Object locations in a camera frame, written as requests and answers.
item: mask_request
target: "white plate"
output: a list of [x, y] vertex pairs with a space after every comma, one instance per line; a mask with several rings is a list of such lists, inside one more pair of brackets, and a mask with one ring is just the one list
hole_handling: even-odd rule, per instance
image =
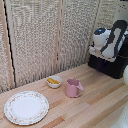
[[13, 95], [6, 102], [4, 113], [15, 124], [29, 125], [40, 121], [48, 109], [49, 103], [42, 94], [25, 91]]

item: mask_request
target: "wooden countertop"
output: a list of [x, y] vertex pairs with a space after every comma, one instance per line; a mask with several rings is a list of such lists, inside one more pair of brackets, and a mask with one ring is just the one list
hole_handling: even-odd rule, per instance
[[[128, 101], [128, 87], [123, 79], [113, 79], [86, 64], [57, 74], [63, 80], [61, 87], [50, 88], [46, 78], [0, 94], [0, 128], [109, 128], [120, 116]], [[79, 98], [65, 95], [66, 81], [78, 79], [84, 87]], [[4, 105], [14, 94], [36, 91], [49, 101], [48, 114], [30, 126], [11, 123], [4, 115]]]

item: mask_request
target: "folding screen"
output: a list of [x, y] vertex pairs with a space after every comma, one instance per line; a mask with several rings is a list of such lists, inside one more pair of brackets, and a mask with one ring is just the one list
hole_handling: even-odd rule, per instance
[[59, 0], [6, 0], [16, 86], [53, 74]]
[[59, 71], [85, 63], [99, 0], [65, 0]]
[[84, 64], [94, 28], [111, 27], [117, 3], [5, 1], [17, 87]]
[[4, 3], [0, 0], [0, 93], [14, 88]]
[[101, 27], [111, 29], [118, 1], [119, 0], [102, 0], [100, 2], [95, 29]]

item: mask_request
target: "handle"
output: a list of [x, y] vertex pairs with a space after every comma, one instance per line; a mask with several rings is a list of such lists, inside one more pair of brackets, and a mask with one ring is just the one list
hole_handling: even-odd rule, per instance
[[81, 93], [84, 91], [84, 88], [83, 88], [83, 86], [82, 86], [82, 84], [79, 82], [79, 85], [78, 86], [76, 86], [78, 89], [80, 89], [81, 90]]

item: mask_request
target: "pink cup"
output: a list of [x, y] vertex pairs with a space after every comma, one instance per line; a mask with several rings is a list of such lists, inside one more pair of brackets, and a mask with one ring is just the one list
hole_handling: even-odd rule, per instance
[[66, 95], [68, 97], [78, 97], [81, 95], [78, 94], [78, 90], [81, 90], [81, 93], [83, 92], [83, 86], [81, 85], [81, 83], [76, 80], [76, 79], [68, 79], [67, 81], [67, 86], [66, 86]]

